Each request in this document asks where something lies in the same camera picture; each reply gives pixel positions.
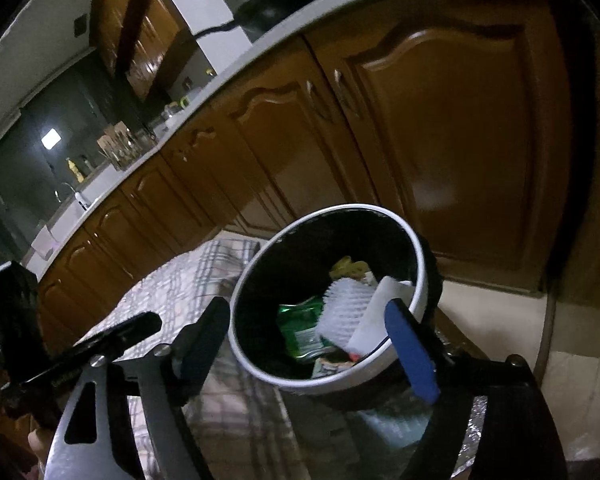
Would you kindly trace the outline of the right hand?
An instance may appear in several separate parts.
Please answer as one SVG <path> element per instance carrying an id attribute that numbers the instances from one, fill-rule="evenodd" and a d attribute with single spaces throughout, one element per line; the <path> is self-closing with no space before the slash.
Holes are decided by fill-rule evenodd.
<path id="1" fill-rule="evenodd" d="M 38 472 L 44 477 L 46 463 L 50 455 L 54 433 L 52 430 L 36 428 L 28 434 L 28 443 L 32 453 L 38 459 Z"/>

